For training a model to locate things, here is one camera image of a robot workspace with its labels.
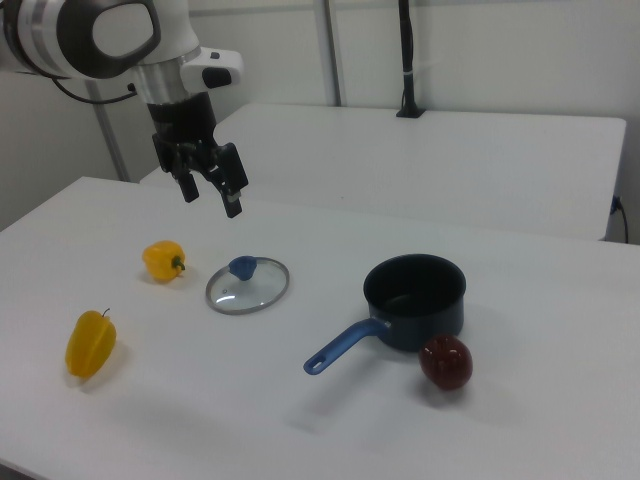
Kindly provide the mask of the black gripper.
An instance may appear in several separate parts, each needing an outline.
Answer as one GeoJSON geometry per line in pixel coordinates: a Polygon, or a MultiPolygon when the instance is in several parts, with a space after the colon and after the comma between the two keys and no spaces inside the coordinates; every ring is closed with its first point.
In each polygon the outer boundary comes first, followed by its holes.
{"type": "MultiPolygon", "coordinates": [[[[208,93],[198,93],[186,100],[168,104],[148,104],[148,111],[155,126],[153,143],[161,169],[172,172],[173,151],[176,145],[195,144],[217,146],[213,133],[217,125],[208,93]]],[[[218,146],[215,150],[216,181],[228,218],[242,212],[241,190],[249,181],[238,150],[233,143],[218,146]]],[[[184,200],[191,203],[199,197],[195,179],[189,170],[177,176],[184,200]]]]}

